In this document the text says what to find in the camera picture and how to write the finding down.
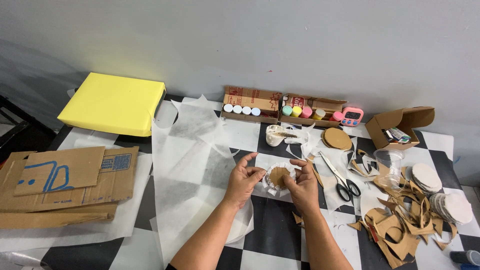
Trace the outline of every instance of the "pink timer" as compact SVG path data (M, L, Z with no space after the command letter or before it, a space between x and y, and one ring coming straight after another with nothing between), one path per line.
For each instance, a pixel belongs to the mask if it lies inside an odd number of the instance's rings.
M346 107L342 111L343 120L340 121L342 125L356 126L360 123L363 117L363 111L359 108Z

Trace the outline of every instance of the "white wall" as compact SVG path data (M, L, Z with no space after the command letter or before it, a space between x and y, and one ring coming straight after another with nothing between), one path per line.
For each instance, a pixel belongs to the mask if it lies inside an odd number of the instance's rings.
M480 185L479 14L474 0L3 0L0 93L55 128L89 71L190 97L344 98L367 117L430 105L423 130L454 135L457 175Z

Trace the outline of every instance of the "stack of paper discs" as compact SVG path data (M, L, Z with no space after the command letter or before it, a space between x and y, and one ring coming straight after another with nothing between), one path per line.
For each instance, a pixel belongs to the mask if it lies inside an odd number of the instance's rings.
M426 194L435 194L442 189L437 172L427 164L417 163L412 167L412 180Z
M322 141L330 148L347 150L352 147L352 140L343 130L331 127L322 133Z
M472 205L462 195L437 193L429 201L432 211L446 221L466 224L473 218Z

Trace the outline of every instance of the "black scissor handle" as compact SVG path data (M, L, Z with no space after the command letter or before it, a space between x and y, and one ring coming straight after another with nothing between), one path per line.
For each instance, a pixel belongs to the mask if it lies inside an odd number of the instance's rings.
M352 195L350 195L350 191L340 183L336 184L336 192L338 193L340 198L342 198L342 200L344 200L346 202L349 202L349 201L352 200Z
M353 181L351 181L350 179L347 179L347 187L349 189L349 191L355 196L355 197L358 197L361 195L361 192L360 192L360 189L359 187L357 186L357 184L355 184Z

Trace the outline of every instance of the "yellow paper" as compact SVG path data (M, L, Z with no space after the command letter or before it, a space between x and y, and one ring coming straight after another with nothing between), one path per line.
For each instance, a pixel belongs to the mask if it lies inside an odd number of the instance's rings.
M81 128L150 136L164 92L162 82L90 73L58 119Z

